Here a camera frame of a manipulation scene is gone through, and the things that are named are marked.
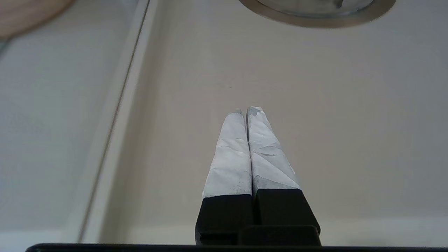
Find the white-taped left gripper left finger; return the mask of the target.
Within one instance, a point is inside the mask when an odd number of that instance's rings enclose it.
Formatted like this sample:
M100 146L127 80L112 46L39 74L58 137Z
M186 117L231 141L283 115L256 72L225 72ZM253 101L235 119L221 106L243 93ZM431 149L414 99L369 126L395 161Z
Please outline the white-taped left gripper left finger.
M245 117L229 113L221 127L195 225L197 245L235 245L253 225L252 169Z

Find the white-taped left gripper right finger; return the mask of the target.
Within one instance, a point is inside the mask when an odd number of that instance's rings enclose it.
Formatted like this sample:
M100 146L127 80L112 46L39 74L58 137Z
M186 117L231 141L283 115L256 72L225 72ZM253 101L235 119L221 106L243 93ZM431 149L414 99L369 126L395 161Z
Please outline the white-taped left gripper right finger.
M260 107L247 110L256 226L263 245L321 245L320 225Z

